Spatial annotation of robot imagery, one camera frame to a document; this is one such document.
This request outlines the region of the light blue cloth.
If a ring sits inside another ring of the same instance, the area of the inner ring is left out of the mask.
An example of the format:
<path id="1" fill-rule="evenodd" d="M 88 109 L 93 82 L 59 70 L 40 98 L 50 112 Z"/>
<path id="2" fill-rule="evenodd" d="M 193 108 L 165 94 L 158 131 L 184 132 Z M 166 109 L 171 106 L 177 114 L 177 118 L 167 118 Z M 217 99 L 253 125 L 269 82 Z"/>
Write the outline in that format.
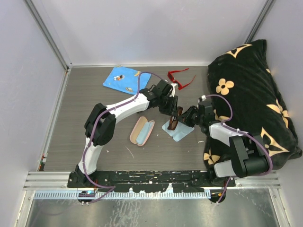
<path id="1" fill-rule="evenodd" d="M 169 130 L 169 121 L 167 121 L 163 126 L 162 129 L 171 136 L 175 142 L 179 142 L 181 139 L 186 137 L 188 134 L 190 134 L 195 128 L 186 126 L 182 123 L 178 123 L 175 130 Z"/>
<path id="2" fill-rule="evenodd" d="M 150 136 L 150 133 L 151 133 L 153 127 L 154 127 L 154 121 L 146 122 L 143 125 L 142 129 L 140 130 L 139 135 L 136 138 L 136 142 L 137 142 L 138 146 L 143 146 L 145 144 L 146 140 Z"/>

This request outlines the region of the tortoiseshell brown sunglasses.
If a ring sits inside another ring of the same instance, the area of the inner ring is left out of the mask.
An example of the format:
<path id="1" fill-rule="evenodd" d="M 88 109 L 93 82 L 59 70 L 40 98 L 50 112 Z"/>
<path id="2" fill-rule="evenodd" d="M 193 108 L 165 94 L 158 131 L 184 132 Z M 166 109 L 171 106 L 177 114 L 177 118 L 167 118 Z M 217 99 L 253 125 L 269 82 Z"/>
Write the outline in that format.
<path id="1" fill-rule="evenodd" d="M 174 131 L 178 125 L 178 120 L 177 118 L 182 114 L 183 112 L 183 108 L 182 107 L 177 107 L 177 115 L 176 116 L 172 116 L 169 120 L 169 125 L 167 127 L 168 130 L 170 131 Z"/>

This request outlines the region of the pink glasses case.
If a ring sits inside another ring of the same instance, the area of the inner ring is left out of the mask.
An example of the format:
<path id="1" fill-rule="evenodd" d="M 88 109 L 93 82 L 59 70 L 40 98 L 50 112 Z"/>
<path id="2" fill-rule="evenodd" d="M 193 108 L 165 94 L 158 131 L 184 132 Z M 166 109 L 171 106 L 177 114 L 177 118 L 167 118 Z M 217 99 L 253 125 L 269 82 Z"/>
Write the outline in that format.
<path id="1" fill-rule="evenodd" d="M 134 126 L 134 128 L 133 128 L 133 130 L 132 130 L 132 132 L 131 132 L 131 134 L 130 134 L 130 137 L 129 137 L 130 141 L 131 141 L 133 144 L 136 144 L 136 145 L 137 145 L 136 138 L 137 138 L 137 136 L 139 135 L 140 130 L 142 129 L 143 125 L 144 125 L 146 122 L 148 122 L 147 118 L 144 117 L 144 116 L 141 116 L 141 117 L 138 119 L 137 123 L 135 124 L 135 126 Z"/>

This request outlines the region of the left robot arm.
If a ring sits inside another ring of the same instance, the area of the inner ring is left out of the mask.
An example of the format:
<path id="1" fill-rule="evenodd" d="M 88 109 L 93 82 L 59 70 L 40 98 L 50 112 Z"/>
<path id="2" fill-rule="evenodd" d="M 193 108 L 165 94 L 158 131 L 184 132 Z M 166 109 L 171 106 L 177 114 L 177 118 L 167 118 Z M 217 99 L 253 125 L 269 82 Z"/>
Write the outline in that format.
<path id="1" fill-rule="evenodd" d="M 77 183 L 83 187 L 96 186 L 109 189 L 109 186 L 95 182 L 93 173 L 104 145 L 110 142 L 115 126 L 123 119 L 150 108 L 157 107 L 160 113 L 174 116 L 177 111 L 178 97 L 175 95 L 176 83 L 160 80 L 151 88 L 144 88 L 134 96 L 116 104 L 94 106 L 85 123 L 86 145 L 81 161 L 75 169 Z"/>

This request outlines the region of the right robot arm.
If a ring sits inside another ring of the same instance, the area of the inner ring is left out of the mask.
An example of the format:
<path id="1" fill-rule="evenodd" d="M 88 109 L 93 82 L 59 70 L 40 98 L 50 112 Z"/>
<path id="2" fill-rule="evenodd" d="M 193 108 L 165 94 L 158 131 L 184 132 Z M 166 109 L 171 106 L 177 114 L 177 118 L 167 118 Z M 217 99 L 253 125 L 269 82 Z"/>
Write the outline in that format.
<path id="1" fill-rule="evenodd" d="M 211 112 L 210 102 L 199 102 L 177 117 L 178 122 L 188 126 L 199 126 L 202 133 L 227 147 L 227 159 L 215 161 L 207 170 L 207 179 L 212 186 L 219 186 L 226 177 L 244 178 L 267 175 L 273 168 L 262 138 L 257 134 L 232 128 L 225 120 L 217 120 Z"/>

